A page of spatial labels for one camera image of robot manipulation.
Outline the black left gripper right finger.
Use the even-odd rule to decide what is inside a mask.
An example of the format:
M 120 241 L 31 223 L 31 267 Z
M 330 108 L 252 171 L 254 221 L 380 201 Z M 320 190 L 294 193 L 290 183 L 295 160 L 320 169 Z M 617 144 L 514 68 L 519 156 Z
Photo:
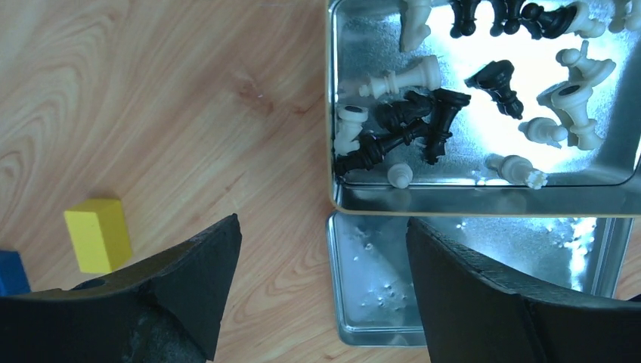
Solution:
M 522 273 L 417 218 L 406 246 L 433 362 L 638 362 L 640 303 Z

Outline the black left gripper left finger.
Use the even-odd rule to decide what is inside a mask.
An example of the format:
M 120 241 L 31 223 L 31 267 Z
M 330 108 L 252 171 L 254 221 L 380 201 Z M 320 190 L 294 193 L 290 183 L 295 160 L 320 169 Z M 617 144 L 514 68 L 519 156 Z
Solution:
M 241 242 L 233 214 L 161 253 L 72 289 L 4 297 L 1 360 L 211 360 Z

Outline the white pawn chess piece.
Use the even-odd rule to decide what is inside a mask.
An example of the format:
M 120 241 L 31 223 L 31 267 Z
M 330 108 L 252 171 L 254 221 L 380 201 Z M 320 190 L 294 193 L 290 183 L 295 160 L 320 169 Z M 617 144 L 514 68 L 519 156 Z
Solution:
M 406 163 L 396 163 L 389 168 L 387 179 L 392 187 L 405 189 L 413 180 L 413 170 Z

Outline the white king chess piece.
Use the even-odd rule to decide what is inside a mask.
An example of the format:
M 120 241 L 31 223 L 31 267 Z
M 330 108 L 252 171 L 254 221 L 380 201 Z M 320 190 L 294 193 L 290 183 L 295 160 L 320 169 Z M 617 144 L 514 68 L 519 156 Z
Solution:
M 367 84 L 358 88 L 361 97 L 378 98 L 384 94 L 398 94 L 404 87 L 423 87 L 434 91 L 442 85 L 438 58 L 435 55 L 424 57 L 414 68 L 397 74 L 392 71 L 382 78 L 370 77 Z

